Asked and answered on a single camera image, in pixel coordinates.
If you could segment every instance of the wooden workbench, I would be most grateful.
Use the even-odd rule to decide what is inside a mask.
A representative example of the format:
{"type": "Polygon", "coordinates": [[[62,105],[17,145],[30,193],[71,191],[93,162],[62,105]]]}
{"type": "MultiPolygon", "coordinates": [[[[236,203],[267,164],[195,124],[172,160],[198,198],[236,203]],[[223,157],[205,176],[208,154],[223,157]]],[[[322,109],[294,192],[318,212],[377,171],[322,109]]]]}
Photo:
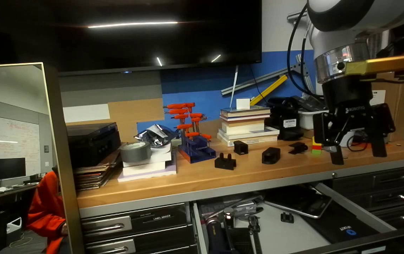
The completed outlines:
{"type": "Polygon", "coordinates": [[[370,150],[363,152],[350,152],[346,150],[343,151],[345,165],[332,165],[328,152],[322,155],[312,155],[311,152],[291,155],[288,154],[290,144],[284,141],[254,144],[250,145],[247,155],[236,155],[233,154],[233,148],[215,141],[212,148],[218,152],[232,152],[233,158],[237,160],[235,171],[215,168],[213,160],[189,164],[179,155],[178,175],[122,184],[113,176],[103,188],[79,193],[78,203],[85,213],[90,208],[106,208],[116,203],[134,205],[140,200],[158,200],[160,198],[167,199],[171,196],[174,196],[172,200],[184,199],[182,202],[185,202],[196,198],[216,196],[213,191],[223,192],[225,189],[219,195],[226,195],[229,188],[243,186],[247,191],[247,188],[256,184],[257,186],[250,189],[260,189],[266,186],[264,184],[270,184],[270,181],[278,186],[280,181],[284,179],[287,179],[285,184],[288,184],[288,179],[294,179],[290,184],[298,184],[329,179],[332,174],[355,175],[404,165],[404,141],[390,143],[387,145],[389,157],[386,158],[372,157],[370,150]],[[261,164],[261,152],[267,147],[281,148],[281,160],[274,165],[261,164]],[[203,192],[211,193],[195,196],[195,193],[203,192]]]}

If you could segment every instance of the red jacket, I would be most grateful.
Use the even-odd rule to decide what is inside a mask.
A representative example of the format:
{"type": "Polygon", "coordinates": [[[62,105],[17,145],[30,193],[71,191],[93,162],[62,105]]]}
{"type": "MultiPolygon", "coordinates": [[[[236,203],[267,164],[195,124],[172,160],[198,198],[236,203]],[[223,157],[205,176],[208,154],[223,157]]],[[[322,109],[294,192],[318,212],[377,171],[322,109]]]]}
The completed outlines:
{"type": "Polygon", "coordinates": [[[37,234],[48,237],[47,254],[57,254],[62,241],[61,227],[65,223],[59,179],[48,172],[40,182],[30,210],[27,226],[37,234]]]}

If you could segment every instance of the robotic arm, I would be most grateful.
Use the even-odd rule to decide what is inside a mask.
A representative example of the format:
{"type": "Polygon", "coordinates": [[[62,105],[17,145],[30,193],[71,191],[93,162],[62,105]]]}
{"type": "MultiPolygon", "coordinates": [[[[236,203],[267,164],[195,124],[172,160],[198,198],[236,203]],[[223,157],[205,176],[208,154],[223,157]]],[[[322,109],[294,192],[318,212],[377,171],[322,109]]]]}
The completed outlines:
{"type": "Polygon", "coordinates": [[[308,0],[308,16],[318,82],[329,109],[314,117],[315,141],[329,148],[333,164],[343,164],[342,137],[362,129],[373,155],[386,157],[384,137],[394,131],[389,107],[372,107],[372,83],[363,82],[370,75],[348,75],[346,66],[370,59],[369,35],[404,24],[404,0],[308,0]]]}

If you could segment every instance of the blue panel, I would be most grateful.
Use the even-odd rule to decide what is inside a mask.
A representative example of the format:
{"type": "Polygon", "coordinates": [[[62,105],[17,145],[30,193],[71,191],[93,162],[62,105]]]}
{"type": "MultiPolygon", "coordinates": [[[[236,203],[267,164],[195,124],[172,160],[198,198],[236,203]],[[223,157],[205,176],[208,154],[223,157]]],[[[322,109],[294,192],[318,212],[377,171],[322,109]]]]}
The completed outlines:
{"type": "MultiPolygon", "coordinates": [[[[291,64],[295,64],[295,57],[300,51],[291,52],[291,64]]],[[[261,64],[242,65],[239,66],[237,83],[252,81],[254,78],[267,75],[270,72],[281,71],[285,68],[285,51],[278,52],[264,52],[261,64]]],[[[314,51],[307,51],[305,54],[307,69],[311,75],[312,83],[315,76],[314,68],[314,51]]],[[[170,69],[161,72],[163,85],[163,102],[164,105],[194,102],[196,106],[194,112],[201,112],[206,116],[206,120],[219,119],[219,110],[229,107],[230,96],[222,96],[220,90],[232,86],[235,76],[235,66],[223,68],[189,68],[189,69],[170,69]]],[[[235,95],[237,97],[253,97],[259,95],[259,90],[264,90],[276,79],[259,83],[256,88],[240,90],[235,95]]],[[[301,96],[290,81],[274,90],[268,97],[287,97],[287,96],[301,96]]],[[[175,127],[178,120],[165,116],[163,121],[144,121],[138,123],[138,130],[144,130],[151,124],[164,124],[168,127],[175,127]]]]}

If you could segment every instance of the wooden countertop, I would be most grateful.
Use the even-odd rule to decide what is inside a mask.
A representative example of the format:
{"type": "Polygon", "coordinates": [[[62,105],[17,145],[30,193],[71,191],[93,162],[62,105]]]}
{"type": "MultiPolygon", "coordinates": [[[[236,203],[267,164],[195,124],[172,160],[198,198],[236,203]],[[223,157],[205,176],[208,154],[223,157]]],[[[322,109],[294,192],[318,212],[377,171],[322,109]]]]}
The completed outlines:
{"type": "Polygon", "coordinates": [[[218,141],[211,147],[216,152],[232,154],[237,161],[235,171],[215,168],[215,161],[189,164],[178,155],[178,175],[131,182],[117,182],[114,175],[103,188],[79,193],[79,208],[95,208],[120,202],[141,200],[157,196],[177,195],[185,192],[208,191],[242,184],[253,184],[270,179],[301,176],[318,172],[338,172],[348,168],[386,164],[404,160],[404,141],[387,144],[386,158],[372,155],[370,148],[363,152],[343,151],[345,165],[332,165],[328,152],[322,155],[288,154],[291,143],[277,141],[249,145],[247,155],[236,155],[233,147],[229,148],[218,141]],[[281,148],[281,160],[274,165],[261,164],[261,152],[267,147],[281,148]]]}

